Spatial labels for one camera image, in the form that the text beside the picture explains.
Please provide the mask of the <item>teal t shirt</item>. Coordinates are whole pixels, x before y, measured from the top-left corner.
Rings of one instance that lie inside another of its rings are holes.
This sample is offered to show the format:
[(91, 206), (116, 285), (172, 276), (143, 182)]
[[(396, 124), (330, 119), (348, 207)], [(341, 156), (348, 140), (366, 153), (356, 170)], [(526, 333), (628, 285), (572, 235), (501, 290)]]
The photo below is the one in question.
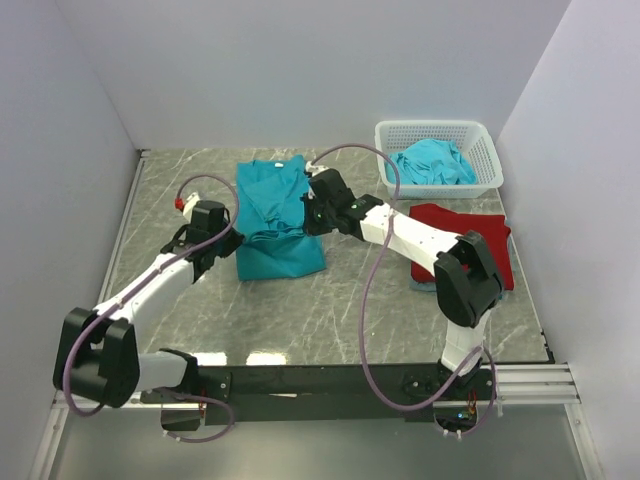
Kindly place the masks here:
[(304, 231), (301, 197), (309, 182), (303, 156), (240, 163), (236, 186), (236, 229), (244, 236), (236, 250), (239, 280), (300, 278), (326, 268), (322, 239)]

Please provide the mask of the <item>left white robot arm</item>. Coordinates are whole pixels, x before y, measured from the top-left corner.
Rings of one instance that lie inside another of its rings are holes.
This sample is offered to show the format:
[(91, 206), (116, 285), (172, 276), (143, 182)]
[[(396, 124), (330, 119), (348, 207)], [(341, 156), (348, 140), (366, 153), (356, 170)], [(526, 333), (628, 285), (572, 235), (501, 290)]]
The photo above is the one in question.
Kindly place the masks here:
[(186, 224), (136, 280), (91, 309), (67, 314), (53, 371), (56, 389), (113, 408), (136, 392), (165, 389), (179, 402), (200, 393), (195, 356), (175, 349), (142, 354), (137, 335), (244, 237), (220, 202), (195, 200), (183, 214)]

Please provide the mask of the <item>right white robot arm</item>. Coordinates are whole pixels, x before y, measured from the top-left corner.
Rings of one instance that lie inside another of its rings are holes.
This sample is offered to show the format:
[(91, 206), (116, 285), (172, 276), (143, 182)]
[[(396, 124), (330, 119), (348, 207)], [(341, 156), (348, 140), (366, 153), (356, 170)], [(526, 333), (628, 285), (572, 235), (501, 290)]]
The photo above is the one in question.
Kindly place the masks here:
[(439, 387), (460, 399), (474, 386), (485, 327), (504, 291), (501, 272), (482, 235), (444, 231), (400, 213), (371, 195), (356, 197), (341, 174), (307, 164), (309, 191), (302, 196), (304, 230), (320, 236), (334, 230), (385, 246), (426, 269), (435, 279), (437, 305), (447, 319)]

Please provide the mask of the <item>crumpled light blue shirt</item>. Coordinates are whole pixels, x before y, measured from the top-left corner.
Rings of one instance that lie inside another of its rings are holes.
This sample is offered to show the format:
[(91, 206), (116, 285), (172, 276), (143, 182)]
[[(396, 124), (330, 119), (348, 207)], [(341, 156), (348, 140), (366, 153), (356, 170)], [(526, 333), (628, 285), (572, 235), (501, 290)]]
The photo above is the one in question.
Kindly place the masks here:
[(453, 141), (420, 140), (403, 151), (389, 155), (394, 167), (385, 165), (391, 183), (399, 174), (402, 185), (473, 185), (477, 176)]

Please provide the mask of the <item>white plastic basket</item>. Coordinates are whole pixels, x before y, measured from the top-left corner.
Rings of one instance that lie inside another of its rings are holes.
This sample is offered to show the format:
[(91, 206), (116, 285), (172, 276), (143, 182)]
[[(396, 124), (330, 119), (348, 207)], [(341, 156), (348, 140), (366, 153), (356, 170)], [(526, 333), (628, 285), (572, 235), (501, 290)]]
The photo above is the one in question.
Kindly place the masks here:
[[(394, 167), (389, 155), (400, 152), (414, 143), (436, 139), (453, 141), (471, 164), (477, 183), (473, 185), (402, 185), (399, 174), (391, 183), (385, 165)], [(375, 127), (375, 147), (389, 158), (378, 159), (380, 177), (390, 195), (399, 187), (401, 199), (477, 198), (504, 182), (501, 163), (488, 130), (470, 120), (394, 120), (381, 121)]]

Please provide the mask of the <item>folded red t shirt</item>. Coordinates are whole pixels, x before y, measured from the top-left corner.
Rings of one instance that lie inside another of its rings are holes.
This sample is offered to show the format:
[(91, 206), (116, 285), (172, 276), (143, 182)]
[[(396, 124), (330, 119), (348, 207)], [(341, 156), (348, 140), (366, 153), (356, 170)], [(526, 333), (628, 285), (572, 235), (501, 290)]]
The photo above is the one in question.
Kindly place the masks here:
[(504, 215), (456, 213), (433, 203), (412, 206), (409, 217), (434, 228), (465, 234), (475, 231), (486, 240), (504, 279), (506, 291), (514, 289), (514, 275), (508, 250), (511, 229)]

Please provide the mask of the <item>black base beam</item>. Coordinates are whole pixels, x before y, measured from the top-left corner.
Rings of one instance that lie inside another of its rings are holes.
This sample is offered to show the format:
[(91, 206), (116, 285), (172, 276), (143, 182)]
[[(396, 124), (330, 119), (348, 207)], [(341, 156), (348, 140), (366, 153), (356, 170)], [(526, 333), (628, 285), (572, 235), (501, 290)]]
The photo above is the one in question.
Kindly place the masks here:
[[(398, 404), (413, 405), (434, 395), (450, 373), (436, 363), (370, 365), (378, 387)], [(436, 402), (475, 407), (489, 401), (495, 383), (489, 369), (476, 366), (458, 377), (430, 406), (417, 411), (392, 409), (366, 381), (360, 365), (206, 366), (188, 393), (219, 400), (231, 407), (237, 422), (372, 420), (402, 418), (433, 422)], [(144, 405), (161, 407), (161, 426), (170, 432), (195, 432), (200, 426), (223, 426), (224, 407), (176, 399), (158, 391), (141, 394)]]

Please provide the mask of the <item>aluminium rail frame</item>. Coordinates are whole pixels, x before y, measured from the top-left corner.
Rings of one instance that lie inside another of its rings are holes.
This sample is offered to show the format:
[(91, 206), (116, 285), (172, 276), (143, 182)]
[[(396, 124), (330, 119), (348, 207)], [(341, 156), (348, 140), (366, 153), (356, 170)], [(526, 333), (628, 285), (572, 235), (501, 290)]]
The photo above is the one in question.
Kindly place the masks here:
[[(398, 403), (417, 403), (435, 394), (446, 380), (433, 364), (373, 365), (378, 387)], [(371, 395), (358, 365), (205, 366), (199, 392), (228, 403), (242, 396), (311, 399), (330, 395)], [(456, 380), (440, 397), (443, 402), (489, 399), (490, 392), (511, 403), (576, 403), (577, 388), (569, 367), (551, 364), (499, 365), (492, 376), (487, 365), (470, 380)]]

